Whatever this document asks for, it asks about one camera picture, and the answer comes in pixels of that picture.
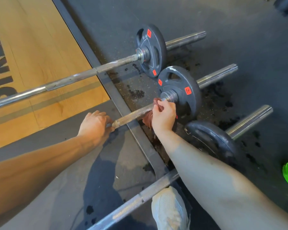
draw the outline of plate hole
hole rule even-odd
[[[144,29],[142,28],[137,33],[137,44],[138,44],[138,46],[140,45],[140,41],[141,41],[142,36],[143,36],[143,31],[144,31]]]
[[[157,68],[160,66],[160,54],[156,47],[154,47],[154,54],[156,55]]]
[[[179,77],[175,73],[169,73],[168,80],[176,80],[176,81],[179,81],[179,82],[182,81],[181,77]]]

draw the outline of orange label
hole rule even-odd
[[[148,36],[149,38],[151,38],[151,31],[150,31],[150,29],[147,30],[147,36]]]
[[[191,91],[191,89],[189,87],[185,87],[184,90],[187,93],[187,95],[192,93],[192,91]]]

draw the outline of white sneaker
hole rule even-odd
[[[171,186],[153,197],[151,211],[158,230],[189,230],[190,228],[183,199]]]

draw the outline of black weight plate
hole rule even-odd
[[[136,37],[137,47],[146,46],[150,52],[150,60],[141,64],[149,77],[157,77],[164,68],[167,57],[165,40],[160,30],[153,24],[141,28]]]
[[[176,102],[178,120],[183,122],[193,120],[202,103],[200,88],[195,79],[186,69],[179,66],[163,69],[158,78],[160,94],[173,90],[178,95],[179,100]]]
[[[234,140],[219,127],[205,121],[191,121],[186,124],[185,130],[203,142],[214,153],[214,157],[231,166],[241,164],[241,154]]]

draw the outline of wood floor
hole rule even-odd
[[[0,98],[91,69],[52,0],[0,0]],[[109,100],[98,78],[0,109],[0,147]]]

